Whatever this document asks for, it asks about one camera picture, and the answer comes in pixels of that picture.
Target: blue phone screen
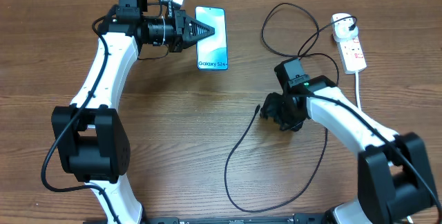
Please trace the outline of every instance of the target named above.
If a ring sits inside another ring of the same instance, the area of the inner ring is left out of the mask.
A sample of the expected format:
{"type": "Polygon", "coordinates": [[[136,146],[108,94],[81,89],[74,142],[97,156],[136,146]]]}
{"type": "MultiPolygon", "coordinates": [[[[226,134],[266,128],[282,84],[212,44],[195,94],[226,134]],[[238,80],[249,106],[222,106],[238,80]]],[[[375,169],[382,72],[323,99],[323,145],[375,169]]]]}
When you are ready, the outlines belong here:
{"type": "Polygon", "coordinates": [[[197,66],[199,69],[226,70],[227,36],[224,9],[198,6],[195,18],[215,28],[215,34],[197,43],[197,66]]]}

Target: light blue smartphone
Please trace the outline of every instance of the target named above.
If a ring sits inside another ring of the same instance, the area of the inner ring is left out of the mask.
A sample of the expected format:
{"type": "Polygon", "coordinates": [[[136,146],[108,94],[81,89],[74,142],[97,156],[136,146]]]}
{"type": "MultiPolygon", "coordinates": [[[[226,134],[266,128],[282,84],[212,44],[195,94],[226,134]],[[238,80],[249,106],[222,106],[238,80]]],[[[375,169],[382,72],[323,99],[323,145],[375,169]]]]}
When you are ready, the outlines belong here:
{"type": "Polygon", "coordinates": [[[201,70],[226,70],[227,31],[224,9],[198,6],[195,18],[215,28],[215,34],[200,40],[196,44],[197,67],[201,70]]]}

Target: cable connector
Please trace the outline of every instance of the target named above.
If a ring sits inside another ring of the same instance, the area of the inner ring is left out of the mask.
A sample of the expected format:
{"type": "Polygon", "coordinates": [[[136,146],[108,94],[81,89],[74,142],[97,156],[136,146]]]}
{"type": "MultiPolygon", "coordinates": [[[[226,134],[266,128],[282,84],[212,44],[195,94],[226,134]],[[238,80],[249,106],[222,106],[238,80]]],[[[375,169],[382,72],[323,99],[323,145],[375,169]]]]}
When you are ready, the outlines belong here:
{"type": "MultiPolygon", "coordinates": [[[[336,13],[331,16],[331,21],[336,21],[344,17],[350,17],[347,13],[336,13]]],[[[348,41],[357,37],[359,34],[358,26],[354,23],[353,19],[347,18],[342,21],[336,22],[333,25],[333,38],[337,42],[348,41]]]]}

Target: phone screen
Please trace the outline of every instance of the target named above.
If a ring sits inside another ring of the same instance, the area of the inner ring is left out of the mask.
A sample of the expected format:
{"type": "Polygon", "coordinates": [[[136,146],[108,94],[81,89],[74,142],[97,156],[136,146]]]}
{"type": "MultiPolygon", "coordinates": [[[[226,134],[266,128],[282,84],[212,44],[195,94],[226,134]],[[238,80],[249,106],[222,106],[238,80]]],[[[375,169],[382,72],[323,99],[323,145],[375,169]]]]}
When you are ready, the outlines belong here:
{"type": "Polygon", "coordinates": [[[204,70],[226,70],[227,35],[224,9],[198,6],[195,18],[215,28],[215,34],[197,42],[197,66],[204,70]]]}

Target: wooden tabletop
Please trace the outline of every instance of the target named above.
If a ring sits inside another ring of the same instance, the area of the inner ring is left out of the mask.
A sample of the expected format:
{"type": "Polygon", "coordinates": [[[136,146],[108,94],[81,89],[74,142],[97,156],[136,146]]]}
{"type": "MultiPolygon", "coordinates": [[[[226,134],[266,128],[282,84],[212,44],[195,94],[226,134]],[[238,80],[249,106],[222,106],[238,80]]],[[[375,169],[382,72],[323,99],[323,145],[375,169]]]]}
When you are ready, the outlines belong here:
{"type": "MultiPolygon", "coordinates": [[[[119,116],[131,143],[128,177],[149,216],[280,216],[324,212],[357,194],[355,157],[330,136],[308,190],[274,211],[245,214],[228,200],[224,164],[257,104],[281,92],[273,68],[284,60],[260,41],[262,22],[280,2],[296,3],[324,26],[337,12],[358,17],[368,68],[361,73],[364,112],[400,133],[424,139],[434,179],[442,191],[442,0],[186,0],[226,10],[229,69],[199,71],[195,47],[155,61],[136,62],[119,116]]],[[[68,106],[88,74],[97,50],[90,29],[117,0],[0,0],[0,223],[81,223],[103,218],[88,191],[52,193],[40,181],[54,142],[55,106],[68,106]]],[[[150,15],[156,14],[151,8],[150,15]]],[[[270,45],[297,53],[311,34],[311,19],[281,8],[267,26],[270,45]]],[[[163,52],[144,46],[142,56],[163,52]]],[[[345,75],[332,30],[312,49],[331,55],[341,71],[340,88],[354,102],[354,76],[345,75]]],[[[304,59],[312,77],[336,79],[324,57],[304,59]]],[[[256,120],[228,170],[233,199],[258,209],[297,194],[309,180],[324,145],[324,129],[311,120],[297,133],[256,120]]],[[[65,174],[56,152],[48,168],[56,187],[79,185],[65,174]]],[[[434,223],[432,208],[414,216],[434,223]]]]}

